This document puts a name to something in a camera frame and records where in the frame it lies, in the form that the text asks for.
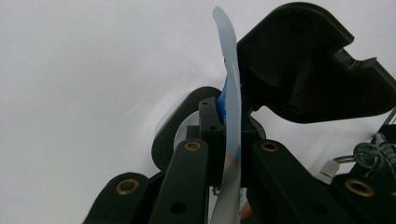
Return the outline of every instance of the metal ring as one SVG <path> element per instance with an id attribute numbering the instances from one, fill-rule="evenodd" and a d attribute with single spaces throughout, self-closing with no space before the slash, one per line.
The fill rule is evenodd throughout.
<path id="1" fill-rule="evenodd" d="M 270 142 L 263 142 L 260 144 L 260 147 L 262 149 L 264 149 L 265 151 L 269 151 L 269 152 L 276 152 L 279 150 L 279 146 L 274 144 L 274 143 L 270 143 Z"/>
<path id="2" fill-rule="evenodd" d="M 201 149 L 201 144 L 197 142 L 188 142 L 184 145 L 184 148 L 190 152 L 195 152 Z"/>
<path id="3" fill-rule="evenodd" d="M 345 184 L 347 189 L 362 197 L 372 197 L 375 194 L 374 189 L 370 185 L 359 179 L 348 179 Z"/>
<path id="4" fill-rule="evenodd" d="M 133 184 L 133 186 L 130 189 L 123 189 L 122 188 L 123 184 Z M 131 194 L 138 188 L 139 188 L 139 181 L 137 181 L 136 179 L 124 179 L 116 186 L 117 193 L 120 195 Z"/>

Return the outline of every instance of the brass screw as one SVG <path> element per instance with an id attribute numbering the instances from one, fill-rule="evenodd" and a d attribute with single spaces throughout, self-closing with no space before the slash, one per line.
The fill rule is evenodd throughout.
<path id="1" fill-rule="evenodd" d="M 269 142 L 263 142 L 260 144 L 260 147 L 264 149 L 265 151 L 269 152 L 276 152 L 279 150 L 279 146 L 274 144 L 274 143 L 269 143 Z"/>
<path id="2" fill-rule="evenodd" d="M 347 189 L 362 197 L 372 197 L 375 193 L 374 189 L 370 185 L 359 179 L 348 179 L 345 185 Z"/>
<path id="3" fill-rule="evenodd" d="M 190 152 L 195 152 L 201 149 L 201 144 L 197 142 L 188 142 L 186 145 L 184 145 L 184 148 Z"/>
<path id="4" fill-rule="evenodd" d="M 136 179 L 124 179 L 117 186 L 117 193 L 120 195 L 127 195 L 133 193 L 139 188 L 139 181 Z"/>

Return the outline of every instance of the white background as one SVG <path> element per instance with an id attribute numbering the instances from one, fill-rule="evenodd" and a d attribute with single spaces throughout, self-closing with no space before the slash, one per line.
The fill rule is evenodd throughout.
<path id="1" fill-rule="evenodd" d="M 81 223 L 105 184 L 148 177 L 152 140 L 189 92 L 221 88 L 212 9 L 237 40 L 288 1 L 1 1 L 0 223 Z M 396 1 L 316 1 L 395 77 Z M 293 124 L 255 113 L 312 174 L 369 141 L 386 115 Z"/>

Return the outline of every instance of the white surface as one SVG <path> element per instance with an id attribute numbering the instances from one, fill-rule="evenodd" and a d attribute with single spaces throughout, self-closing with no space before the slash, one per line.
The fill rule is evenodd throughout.
<path id="1" fill-rule="evenodd" d="M 1 1 L 0 223 L 81 223 L 115 175 L 158 172 L 155 133 L 187 93 L 222 88 L 214 6 L 239 40 L 287 1 Z M 396 2 L 316 1 L 395 77 Z M 292 124 L 255 117 L 313 174 L 386 115 Z"/>

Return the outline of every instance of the black plastic part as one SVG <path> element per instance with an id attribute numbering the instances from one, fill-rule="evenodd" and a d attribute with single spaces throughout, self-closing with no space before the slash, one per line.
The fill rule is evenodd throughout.
<path id="1" fill-rule="evenodd" d="M 219 97 L 221 91 L 213 87 L 202 87 L 190 93 L 181 103 L 171 118 L 165 122 L 163 128 L 158 132 L 151 148 L 151 157 L 155 165 L 165 169 L 172 160 L 174 154 L 174 139 L 178 126 L 190 114 L 198 110 L 198 104 L 209 97 Z"/>
<path id="2" fill-rule="evenodd" d="M 216 109 L 216 98 L 211 97 L 199 104 L 199 138 L 209 144 L 209 185 L 221 184 L 225 158 L 224 132 Z"/>
<path id="3" fill-rule="evenodd" d="M 355 187 L 349 185 L 350 190 L 348 180 L 358 181 L 358 184 Z M 337 175 L 332 180 L 332 193 L 359 223 L 396 223 L 396 198 L 379 190 L 379 183 L 357 175 Z M 373 195 L 365 194 L 368 188 L 373 190 Z"/>
<path id="4" fill-rule="evenodd" d="M 259 140 L 247 199 L 259 223 L 356 223 L 280 143 Z"/>
<path id="5" fill-rule="evenodd" d="M 199 139 L 177 145 L 149 224 L 207 222 L 208 150 L 208 144 Z"/>
<path id="6" fill-rule="evenodd" d="M 118 184 L 123 180 L 133 180 L 137 183 L 121 188 L 135 188 L 133 192 L 118 192 Z M 147 223 L 150 211 L 148 186 L 149 180 L 140 174 L 126 173 L 114 177 L 96 198 L 84 224 Z"/>
<path id="7" fill-rule="evenodd" d="M 291 3 L 276 8 L 237 45 L 246 102 L 299 123 L 391 110 L 396 81 L 375 58 L 354 60 L 343 49 L 353 38 L 321 7 Z"/>

